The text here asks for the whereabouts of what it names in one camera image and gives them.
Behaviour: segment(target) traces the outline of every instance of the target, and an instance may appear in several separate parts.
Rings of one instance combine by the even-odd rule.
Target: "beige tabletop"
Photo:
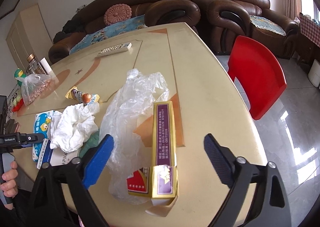
[[[96,58],[101,49],[123,42],[132,42],[132,48]],[[177,148],[179,198],[167,217],[148,215],[145,210],[150,203],[131,205],[110,195],[107,167],[89,192],[112,226],[208,226],[223,203],[228,187],[221,184],[204,151],[204,136],[212,133],[221,145],[250,163],[265,165],[267,159],[239,92],[212,52],[187,24],[174,23],[128,32],[64,58],[52,66],[59,83],[13,118],[20,123],[20,132],[32,133],[37,113],[63,111],[77,103],[65,98],[67,91],[77,86],[80,91],[100,95],[100,112],[95,119],[100,126],[113,95],[125,83],[126,73],[132,68],[145,75],[161,72],[168,84],[169,98],[174,102],[175,117],[176,114],[178,117],[179,145],[184,145]],[[142,130],[147,128],[147,120],[139,125],[137,132],[149,146],[148,136],[144,136]],[[14,151],[19,166],[35,180],[38,170],[31,153],[31,148]],[[63,185],[63,190],[68,206],[75,210],[67,185]],[[253,193],[251,185],[237,223],[245,219]]]

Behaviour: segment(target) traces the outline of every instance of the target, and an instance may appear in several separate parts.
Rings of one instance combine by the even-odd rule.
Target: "red plastic chair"
[[[259,120],[287,87],[282,68],[261,43],[238,36],[228,61],[228,74],[241,83],[250,102],[250,114]]]

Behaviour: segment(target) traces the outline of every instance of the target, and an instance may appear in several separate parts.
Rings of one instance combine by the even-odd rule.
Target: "white remote control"
[[[105,48],[101,52],[99,52],[97,57],[103,57],[103,56],[115,54],[115,53],[118,53],[118,52],[127,51],[127,50],[129,50],[131,48],[131,46],[132,46],[132,43],[130,43],[130,42],[126,42],[126,43],[123,43],[123,44],[111,46],[111,47]]]

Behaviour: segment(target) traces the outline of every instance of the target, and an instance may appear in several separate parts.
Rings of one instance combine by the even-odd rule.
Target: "white tissue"
[[[97,102],[85,107],[83,103],[68,106],[63,113],[55,111],[51,120],[50,148],[60,147],[66,153],[78,150],[92,133],[98,131],[93,116],[98,112]]]

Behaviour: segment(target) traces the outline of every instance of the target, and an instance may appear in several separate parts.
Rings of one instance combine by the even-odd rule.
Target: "brown leather sofa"
[[[186,22],[196,31],[200,20],[198,6],[188,0],[95,0],[76,13],[72,20],[84,27],[84,32],[75,32],[71,36],[55,43],[49,50],[49,59],[56,63],[69,55],[69,51],[86,34],[92,34],[105,28],[103,21],[106,10],[115,4],[127,4],[132,8],[132,18],[145,15],[146,26],[165,23]]]
[[[229,55],[238,35],[250,37],[282,58],[290,58],[299,34],[298,24],[270,10],[269,0],[192,0],[201,12],[199,36],[217,55]],[[249,15],[262,16],[282,27],[286,36],[256,28]]]

